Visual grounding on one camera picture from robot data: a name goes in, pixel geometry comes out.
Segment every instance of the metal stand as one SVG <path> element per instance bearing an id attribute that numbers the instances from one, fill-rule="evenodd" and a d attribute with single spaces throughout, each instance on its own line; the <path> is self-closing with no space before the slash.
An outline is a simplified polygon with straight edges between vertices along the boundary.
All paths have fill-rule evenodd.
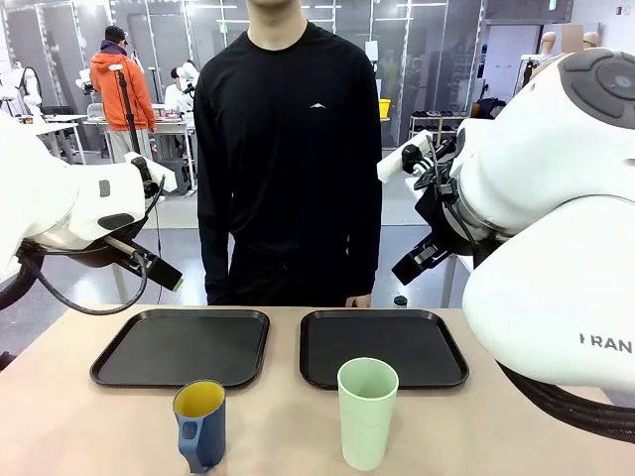
<path id="1" fill-rule="evenodd" d="M 190 147 L 190 134 L 188 134 L 188 129 L 186 129 L 186 135 L 185 135 L 185 141 L 186 141 L 186 150 L 188 151 L 188 169 L 190 170 L 190 191 L 188 191 L 188 193 L 186 193 L 186 196 L 192 196 L 196 193 L 196 191 L 198 190 L 198 180 L 196 180 L 194 178 L 194 156 L 191 153 L 191 147 Z"/>
<path id="2" fill-rule="evenodd" d="M 132 149 L 139 155 L 141 155 L 141 148 L 139 147 L 139 138 L 137 137 L 137 129 L 135 128 L 135 116 L 132 113 L 130 107 L 130 98 L 128 97 L 128 83 L 126 77 L 121 70 L 117 71 L 119 75 L 119 85 L 121 86 L 121 92 L 123 93 L 123 103 L 126 107 L 126 119 L 128 120 L 128 130 L 130 131 L 130 141 L 132 142 Z"/>
<path id="3" fill-rule="evenodd" d="M 456 255 L 451 255 L 445 260 L 444 289 L 441 296 L 441 307 L 449 308 L 449 299 L 452 296 L 452 285 L 454 283 L 454 271 L 456 270 Z"/>
<path id="4" fill-rule="evenodd" d="M 152 81 L 155 84 L 155 94 L 157 96 L 157 102 L 164 102 L 163 94 L 161 94 L 161 90 L 157 85 L 157 69 L 155 67 L 149 67 L 148 69 L 152 72 Z"/>

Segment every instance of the black cable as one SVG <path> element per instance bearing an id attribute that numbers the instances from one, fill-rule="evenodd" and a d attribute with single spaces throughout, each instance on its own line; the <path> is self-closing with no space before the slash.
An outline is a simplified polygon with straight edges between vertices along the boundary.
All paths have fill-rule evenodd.
<path id="1" fill-rule="evenodd" d="M 161 177 L 161 181 L 159 182 L 159 191 L 155 194 L 155 197 L 152 199 L 152 202 L 146 209 L 146 216 L 150 214 L 152 209 L 157 206 L 157 202 L 159 201 L 159 197 L 161 196 L 161 192 L 163 191 L 163 186 L 166 184 L 166 176 Z"/>
<path id="2" fill-rule="evenodd" d="M 159 210 L 155 207 L 155 218 L 157 219 L 157 251 L 159 252 L 159 259 L 163 259 L 162 251 L 161 251 L 161 232 L 159 231 Z M 161 302 L 161 295 L 163 294 L 163 286 L 159 285 L 159 297 L 157 297 L 157 304 Z"/>
<path id="3" fill-rule="evenodd" d="M 45 278 L 40 268 L 33 261 L 31 261 L 31 259 L 25 258 L 24 264 L 29 268 L 29 271 L 31 271 L 31 273 L 33 273 L 35 277 L 38 278 L 40 283 L 42 283 L 42 285 L 47 289 L 47 291 L 51 293 L 62 304 L 70 307 L 73 310 L 82 312 L 84 314 L 111 315 L 111 314 L 116 314 L 117 312 L 121 312 L 122 310 L 126 310 L 128 307 L 135 304 L 141 298 L 141 295 L 146 290 L 146 286 L 148 285 L 148 269 L 146 268 L 146 263 L 143 257 L 135 251 L 132 254 L 132 258 L 134 258 L 134 260 L 139 264 L 139 266 L 141 266 L 141 285 L 139 286 L 139 289 L 137 290 L 135 295 L 132 296 L 132 298 L 128 300 L 126 303 L 124 303 L 123 305 L 120 305 L 119 307 L 115 307 L 114 309 L 107 309 L 107 310 L 88 309 L 87 307 L 82 307 L 81 305 L 71 301 L 70 299 L 62 295 L 62 293 L 60 293 L 49 282 L 49 280 Z"/>

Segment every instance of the person's neck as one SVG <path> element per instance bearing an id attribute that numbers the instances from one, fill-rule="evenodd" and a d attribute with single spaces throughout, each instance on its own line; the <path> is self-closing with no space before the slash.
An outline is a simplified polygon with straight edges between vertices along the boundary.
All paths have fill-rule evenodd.
<path id="1" fill-rule="evenodd" d="M 284 50 L 297 42 L 307 29 L 300 1 L 279 8 L 263 8 L 247 2 L 249 40 L 263 50 Z"/>

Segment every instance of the mug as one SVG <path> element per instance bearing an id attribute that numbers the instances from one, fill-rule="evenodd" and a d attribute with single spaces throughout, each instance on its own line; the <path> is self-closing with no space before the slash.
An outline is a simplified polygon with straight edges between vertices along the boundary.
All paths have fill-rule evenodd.
<path id="1" fill-rule="evenodd" d="M 179 453 L 191 473 L 204 473 L 225 454 L 225 389 L 212 380 L 185 385 L 173 403 L 179 424 Z"/>

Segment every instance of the person's hand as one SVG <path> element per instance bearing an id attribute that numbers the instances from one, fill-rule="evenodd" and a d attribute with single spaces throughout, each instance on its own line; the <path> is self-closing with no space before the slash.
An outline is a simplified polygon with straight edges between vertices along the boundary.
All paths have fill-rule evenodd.
<path id="1" fill-rule="evenodd" d="M 370 295 L 349 297 L 346 300 L 346 307 L 370 307 Z"/>

